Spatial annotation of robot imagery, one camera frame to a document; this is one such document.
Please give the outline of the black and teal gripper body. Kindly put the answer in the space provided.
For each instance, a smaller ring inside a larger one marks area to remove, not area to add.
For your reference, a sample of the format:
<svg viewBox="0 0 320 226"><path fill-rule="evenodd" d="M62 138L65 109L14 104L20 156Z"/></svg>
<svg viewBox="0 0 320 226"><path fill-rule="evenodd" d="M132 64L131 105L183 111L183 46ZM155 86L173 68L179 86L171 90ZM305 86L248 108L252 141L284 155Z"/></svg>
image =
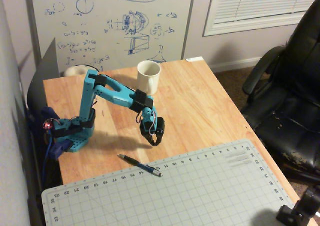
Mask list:
<svg viewBox="0 0 320 226"><path fill-rule="evenodd" d="M165 130L165 121L158 117L156 109L144 108L142 110L142 119L140 122L140 131L146 136L163 136Z"/></svg>

